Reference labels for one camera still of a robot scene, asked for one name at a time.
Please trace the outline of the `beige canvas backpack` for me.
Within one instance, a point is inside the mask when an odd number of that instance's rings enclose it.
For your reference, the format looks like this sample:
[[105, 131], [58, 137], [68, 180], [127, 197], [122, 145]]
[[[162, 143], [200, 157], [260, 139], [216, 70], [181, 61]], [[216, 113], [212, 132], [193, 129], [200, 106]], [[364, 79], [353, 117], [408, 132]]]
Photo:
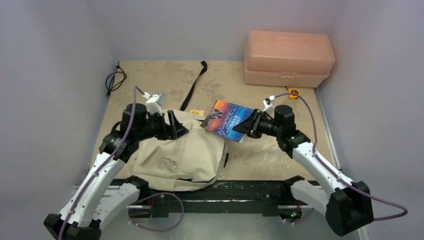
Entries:
[[201, 127], [204, 116], [186, 112], [195, 86], [174, 112], [188, 133], [177, 140], [150, 138], [139, 144], [132, 173], [146, 180], [153, 190], [186, 192], [206, 188], [216, 182], [229, 158], [227, 140]]

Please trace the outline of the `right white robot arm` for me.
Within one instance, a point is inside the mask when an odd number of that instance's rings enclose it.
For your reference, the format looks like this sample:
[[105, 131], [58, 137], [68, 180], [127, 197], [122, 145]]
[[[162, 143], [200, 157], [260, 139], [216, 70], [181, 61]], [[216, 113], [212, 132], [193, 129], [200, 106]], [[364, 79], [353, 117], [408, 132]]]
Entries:
[[374, 221], [369, 187], [362, 181], [354, 182], [330, 164], [295, 123], [295, 114], [288, 105], [278, 105], [274, 117], [268, 118], [260, 110], [235, 125], [233, 130], [260, 138], [263, 134], [275, 137], [279, 148], [302, 165], [318, 182], [312, 185], [300, 176], [283, 183], [280, 196], [288, 204], [299, 200], [321, 213], [338, 236], [344, 236]]

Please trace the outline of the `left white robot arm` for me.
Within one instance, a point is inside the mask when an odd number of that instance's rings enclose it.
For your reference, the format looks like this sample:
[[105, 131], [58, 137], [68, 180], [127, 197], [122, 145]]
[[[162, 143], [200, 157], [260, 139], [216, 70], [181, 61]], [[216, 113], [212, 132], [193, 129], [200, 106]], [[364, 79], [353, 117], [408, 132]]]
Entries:
[[145, 105], [131, 103], [121, 121], [112, 127], [99, 147], [94, 164], [76, 193], [59, 213], [50, 213], [43, 224], [56, 240], [98, 240], [120, 211], [132, 204], [150, 204], [161, 193], [152, 193], [149, 183], [135, 175], [126, 178], [105, 201], [110, 184], [139, 148], [141, 141], [177, 140], [189, 133], [173, 110], [150, 113]]

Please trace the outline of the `Jane Eyre paperback book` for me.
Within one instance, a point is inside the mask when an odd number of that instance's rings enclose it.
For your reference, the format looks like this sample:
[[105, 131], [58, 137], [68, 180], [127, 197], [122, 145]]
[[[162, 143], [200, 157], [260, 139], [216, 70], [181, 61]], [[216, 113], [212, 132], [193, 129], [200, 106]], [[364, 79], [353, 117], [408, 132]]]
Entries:
[[246, 134], [233, 130], [233, 127], [247, 120], [253, 112], [252, 108], [218, 99], [200, 126], [207, 131], [242, 144]]

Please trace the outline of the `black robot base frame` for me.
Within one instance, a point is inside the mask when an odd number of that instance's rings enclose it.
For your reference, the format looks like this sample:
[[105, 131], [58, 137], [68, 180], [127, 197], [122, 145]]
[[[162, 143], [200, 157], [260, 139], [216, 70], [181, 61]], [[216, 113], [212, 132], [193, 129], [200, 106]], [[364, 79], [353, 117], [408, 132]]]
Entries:
[[133, 218], [167, 218], [169, 214], [260, 214], [298, 220], [311, 206], [289, 195], [289, 184], [302, 177], [287, 180], [217, 180], [197, 191], [161, 194], [152, 200], [131, 204], [126, 209]]

